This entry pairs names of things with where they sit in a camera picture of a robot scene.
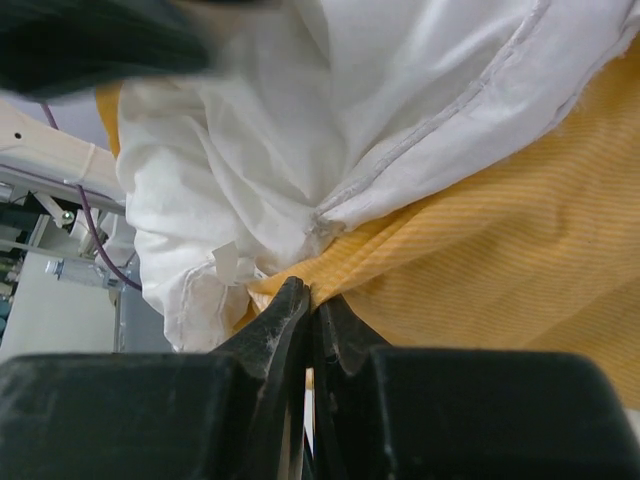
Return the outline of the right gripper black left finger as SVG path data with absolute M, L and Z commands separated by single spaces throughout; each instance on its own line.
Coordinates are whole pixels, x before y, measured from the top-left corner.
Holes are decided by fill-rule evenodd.
M 205 354 L 47 354 L 1 367 L 5 479 L 306 479 L 310 292 Z

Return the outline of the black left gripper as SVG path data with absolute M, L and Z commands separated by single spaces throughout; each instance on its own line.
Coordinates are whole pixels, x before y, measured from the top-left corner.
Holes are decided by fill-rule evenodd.
M 197 73 L 211 63 L 195 25 L 170 1 L 1 4 L 1 87 L 25 98 Z

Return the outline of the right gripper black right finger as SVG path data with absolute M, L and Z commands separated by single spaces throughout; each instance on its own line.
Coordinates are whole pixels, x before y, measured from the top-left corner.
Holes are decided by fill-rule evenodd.
M 390 345 L 342 298 L 314 315 L 320 479 L 635 479 L 639 443 L 573 354 Z

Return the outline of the blue yellow Mickey pillowcase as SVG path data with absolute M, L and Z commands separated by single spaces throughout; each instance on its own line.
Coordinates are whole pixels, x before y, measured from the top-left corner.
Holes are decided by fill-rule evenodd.
M 96 95 L 117 156 L 123 84 Z M 344 296 L 395 343 L 586 355 L 637 408 L 638 47 L 605 65 L 531 145 L 249 282 L 231 335 L 290 275 L 315 304 Z

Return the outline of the white pillow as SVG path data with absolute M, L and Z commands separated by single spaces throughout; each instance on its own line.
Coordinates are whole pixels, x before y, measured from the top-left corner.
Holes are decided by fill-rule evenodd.
M 556 127 L 639 30 L 635 1 L 285 1 L 216 71 L 126 81 L 117 177 L 145 300 L 208 352 L 252 280 Z

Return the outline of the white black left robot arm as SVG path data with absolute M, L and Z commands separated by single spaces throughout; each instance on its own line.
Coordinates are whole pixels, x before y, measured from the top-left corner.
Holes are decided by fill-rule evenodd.
M 130 77 L 193 73 L 209 53 L 171 1 L 4 1 L 1 90 L 44 103 Z M 125 194 L 112 154 L 1 104 L 1 166 L 117 211 Z

